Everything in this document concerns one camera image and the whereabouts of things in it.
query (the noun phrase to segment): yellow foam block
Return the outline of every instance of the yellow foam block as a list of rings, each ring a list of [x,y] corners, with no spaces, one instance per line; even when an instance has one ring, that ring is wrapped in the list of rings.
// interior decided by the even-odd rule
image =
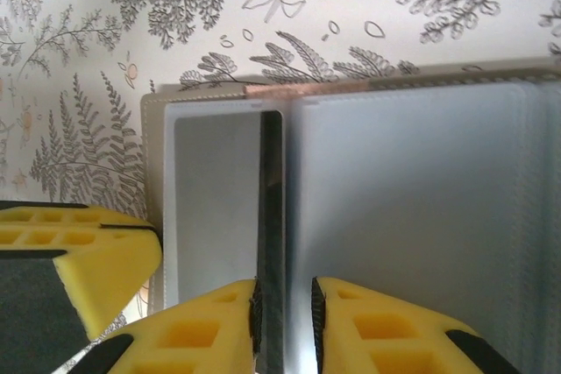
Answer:
[[[65,251],[53,263],[90,340],[111,324],[161,260],[159,240],[149,229],[64,223],[2,223],[0,250]]]
[[[461,321],[343,280],[317,282],[325,297],[323,374],[481,374],[445,334],[476,335]]]
[[[257,296],[256,281],[242,280],[125,326],[104,342],[128,335],[132,342],[116,363],[104,366],[104,372],[253,374],[250,319],[260,317],[259,311],[252,314]],[[100,356],[96,348],[91,352],[92,359],[84,361],[84,367],[94,361],[103,365],[102,352]]]
[[[49,203],[37,203],[36,206],[14,206],[0,210],[0,223],[17,223],[30,225],[72,225],[92,226],[100,225],[138,225],[149,226],[141,219],[121,214],[115,210],[99,206],[75,205],[76,208],[49,206]]]

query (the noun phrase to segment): ridged edge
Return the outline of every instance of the ridged edge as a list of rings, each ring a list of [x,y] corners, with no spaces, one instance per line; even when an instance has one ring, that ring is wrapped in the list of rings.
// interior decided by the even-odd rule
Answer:
[[[323,372],[323,330],[325,329],[325,295],[317,281],[312,279],[312,323],[314,344],[316,345],[317,372]]]
[[[255,280],[255,288],[249,303],[249,333],[252,338],[253,354],[261,351],[261,329],[263,328],[263,294],[261,284]]]

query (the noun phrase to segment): floral wallpaper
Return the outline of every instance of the floral wallpaper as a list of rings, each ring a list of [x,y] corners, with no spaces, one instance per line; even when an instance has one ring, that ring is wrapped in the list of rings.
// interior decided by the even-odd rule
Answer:
[[[144,216],[149,92],[545,57],[561,60],[561,0],[0,0],[0,197]]]

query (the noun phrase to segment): black rubber pad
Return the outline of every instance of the black rubber pad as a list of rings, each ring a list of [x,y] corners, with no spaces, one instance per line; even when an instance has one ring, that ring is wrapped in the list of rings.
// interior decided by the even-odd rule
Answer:
[[[252,337],[253,354],[260,352],[261,329],[263,324],[263,296],[261,294],[261,284],[255,281],[255,288],[249,304],[249,333]]]
[[[0,372],[51,373],[89,344],[54,267],[65,253],[0,251]]]
[[[316,344],[317,372],[323,372],[323,330],[325,329],[325,295],[317,278],[312,279],[312,323]]]
[[[50,201],[0,201],[0,210],[20,207],[85,209],[89,206],[82,205],[81,203],[51,203]]]
[[[132,335],[122,334],[98,343],[68,374],[108,374],[133,341]]]
[[[446,335],[477,365],[483,374],[521,374],[485,339],[462,330],[449,330]]]

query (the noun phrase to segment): square hole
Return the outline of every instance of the square hole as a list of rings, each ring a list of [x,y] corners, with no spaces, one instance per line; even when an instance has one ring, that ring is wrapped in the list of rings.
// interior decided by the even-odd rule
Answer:
[[[62,220],[62,212],[43,212],[37,218],[41,222],[60,222]]]
[[[397,314],[364,314],[354,318],[360,337],[370,339],[402,339],[416,337],[413,325]]]
[[[74,220],[76,222],[97,222],[99,221],[99,214],[96,212],[76,212]]]
[[[26,210],[9,210],[0,214],[2,222],[25,222],[32,219],[33,213]]]
[[[379,374],[451,374],[427,350],[385,349],[371,358]]]
[[[218,321],[178,321],[160,340],[161,348],[209,348],[217,337]]]
[[[21,231],[0,231],[0,244],[13,244],[21,234]]]
[[[337,291],[337,295],[339,296],[339,298],[343,300],[358,300],[362,298],[357,293],[352,293],[351,291],[345,291],[345,290]]]
[[[49,244],[56,237],[56,231],[33,231],[26,239],[26,244]]]
[[[84,245],[93,243],[96,236],[90,232],[67,232],[62,238],[62,244]]]
[[[132,374],[193,374],[194,370],[191,363],[146,361],[136,364]]]

